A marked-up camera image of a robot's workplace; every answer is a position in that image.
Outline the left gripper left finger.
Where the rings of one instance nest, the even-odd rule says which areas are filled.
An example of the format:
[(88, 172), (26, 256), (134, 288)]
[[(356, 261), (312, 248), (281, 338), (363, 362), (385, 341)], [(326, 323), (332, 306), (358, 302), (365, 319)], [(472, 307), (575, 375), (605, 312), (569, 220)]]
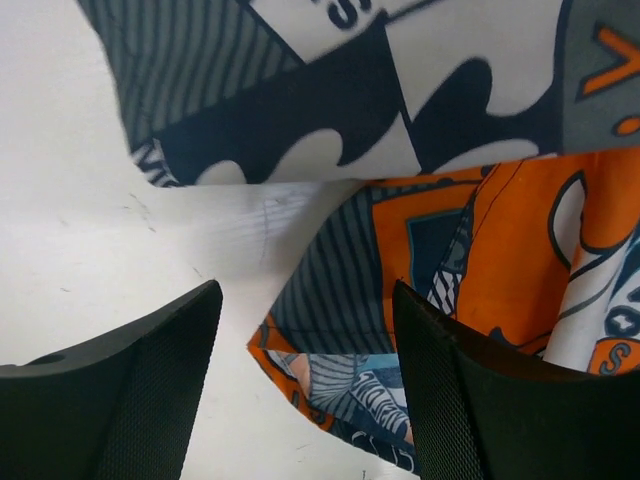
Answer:
[(2, 366), (2, 478), (180, 478), (222, 299), (210, 280), (98, 337)]

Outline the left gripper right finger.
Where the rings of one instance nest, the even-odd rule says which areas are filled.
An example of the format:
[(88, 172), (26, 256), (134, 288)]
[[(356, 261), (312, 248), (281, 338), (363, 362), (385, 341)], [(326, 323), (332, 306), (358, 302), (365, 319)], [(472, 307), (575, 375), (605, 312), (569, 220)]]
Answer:
[(635, 479), (639, 372), (548, 363), (443, 314), (403, 282), (392, 297), (423, 479)]

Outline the colourful patterned shorts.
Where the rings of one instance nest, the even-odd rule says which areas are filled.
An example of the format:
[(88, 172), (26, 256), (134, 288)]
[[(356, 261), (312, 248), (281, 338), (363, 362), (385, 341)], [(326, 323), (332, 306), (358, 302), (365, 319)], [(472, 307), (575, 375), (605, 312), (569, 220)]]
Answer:
[(637, 2), (81, 9), (152, 185), (360, 181), (248, 345), (321, 430), (419, 475), (397, 282), (548, 363), (639, 372)]

